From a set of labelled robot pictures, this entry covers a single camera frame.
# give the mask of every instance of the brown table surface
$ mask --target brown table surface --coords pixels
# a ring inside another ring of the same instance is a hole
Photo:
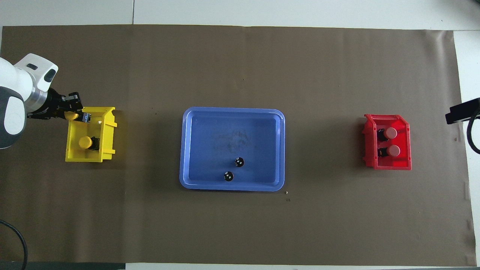
[[[451,31],[190,25],[4,27],[2,57],[41,55],[52,87],[115,106],[113,160],[64,161],[67,122],[28,120],[0,151],[0,217],[33,261],[475,265]],[[273,193],[179,183],[183,112],[273,108]],[[400,114],[412,171],[365,167],[366,113]],[[21,259],[0,228],[0,260]]]

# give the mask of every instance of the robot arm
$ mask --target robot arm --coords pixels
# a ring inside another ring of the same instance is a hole
[[[18,140],[27,118],[65,119],[71,111],[74,117],[69,119],[90,121],[77,92],[66,97],[50,88],[57,71],[54,63],[32,53],[15,65],[0,58],[0,149]]]

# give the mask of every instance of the blue tray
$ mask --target blue tray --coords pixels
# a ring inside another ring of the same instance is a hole
[[[244,166],[235,166],[238,157]],[[225,172],[233,173],[231,181]],[[285,182],[284,115],[272,109],[187,109],[180,182],[191,189],[279,190]]]

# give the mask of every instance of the red cap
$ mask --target red cap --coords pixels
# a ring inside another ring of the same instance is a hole
[[[384,131],[384,136],[385,138],[387,139],[395,139],[396,137],[396,129],[393,128],[393,127],[389,127],[387,129],[385,129]]]
[[[391,157],[397,157],[398,155],[400,155],[400,147],[396,145],[390,145],[387,148],[387,154]]]

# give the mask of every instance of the yellow bottle cap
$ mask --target yellow bottle cap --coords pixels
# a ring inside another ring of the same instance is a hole
[[[65,115],[65,119],[67,120],[75,120],[78,117],[78,113],[73,111],[66,111],[63,113],[63,115]]]
[[[92,146],[92,139],[90,139],[89,136],[81,137],[80,140],[78,140],[78,145],[83,149],[88,149]]]

